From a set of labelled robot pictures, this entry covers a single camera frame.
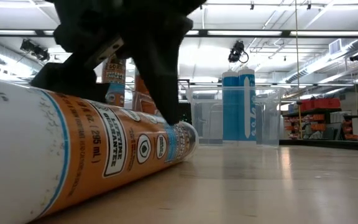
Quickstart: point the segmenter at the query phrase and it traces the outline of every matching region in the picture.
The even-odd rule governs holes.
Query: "storage shelf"
[[[321,113],[332,113],[332,112],[338,112],[341,111],[340,108],[330,108],[330,109],[313,109],[313,110],[308,110],[308,111],[301,111],[301,116],[304,115],[308,115],[308,114],[321,114]],[[283,115],[283,117],[287,117],[287,118],[292,118],[292,117],[296,117],[299,116],[299,112],[295,112],[295,113],[290,113],[290,114],[285,114]]]

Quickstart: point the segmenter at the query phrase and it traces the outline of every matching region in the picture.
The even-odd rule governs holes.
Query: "wooden floor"
[[[36,224],[358,224],[358,151],[202,147],[184,162]]]

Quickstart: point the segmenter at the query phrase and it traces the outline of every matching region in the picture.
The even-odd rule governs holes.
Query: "transparent plastic container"
[[[272,87],[196,87],[187,92],[191,103],[193,126],[198,132],[201,145],[223,146],[223,95],[249,94],[255,91],[252,99],[255,104],[255,144],[278,147],[280,139],[280,100],[282,88]],[[243,147],[243,141],[231,141],[232,146]]]
[[[124,99],[124,108],[160,116],[160,113],[155,108],[155,103],[150,95],[139,93],[138,91],[131,89],[125,89]],[[155,110],[145,110],[145,106],[153,107]]]

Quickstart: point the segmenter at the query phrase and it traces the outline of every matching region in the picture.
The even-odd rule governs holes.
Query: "ceiling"
[[[249,0],[209,0],[202,9],[191,13],[189,18],[194,21],[194,29],[296,29],[297,13],[298,29],[358,30],[358,1],[311,0],[311,9],[307,10],[308,1],[297,0],[297,12],[295,0],[254,2],[254,10],[250,10]],[[39,0],[0,0],[0,29],[54,30],[58,24],[53,4]],[[52,38],[31,39],[48,48],[52,60],[62,62],[69,56]],[[0,45],[23,55],[19,49],[22,40],[20,37],[0,37]],[[222,72],[232,66],[227,57],[236,40],[185,38],[180,47],[180,77],[199,82],[219,78]],[[275,80],[275,74],[286,74],[297,67],[298,60],[301,65],[318,56],[335,39],[299,39],[298,43],[295,39],[277,38],[241,40],[250,55],[247,66],[256,69],[256,78],[260,82],[277,82],[279,80]],[[332,68],[323,72],[324,75],[315,76],[314,82],[337,71]]]

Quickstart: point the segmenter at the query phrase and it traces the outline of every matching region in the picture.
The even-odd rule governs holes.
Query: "clear plastic bin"
[[[219,146],[226,143],[223,141],[223,94],[244,94],[250,91],[255,91],[255,144],[278,147],[283,90],[258,86],[191,88],[187,97],[191,103],[193,126],[200,136],[200,144]],[[234,141],[231,145],[241,147],[242,143]]]

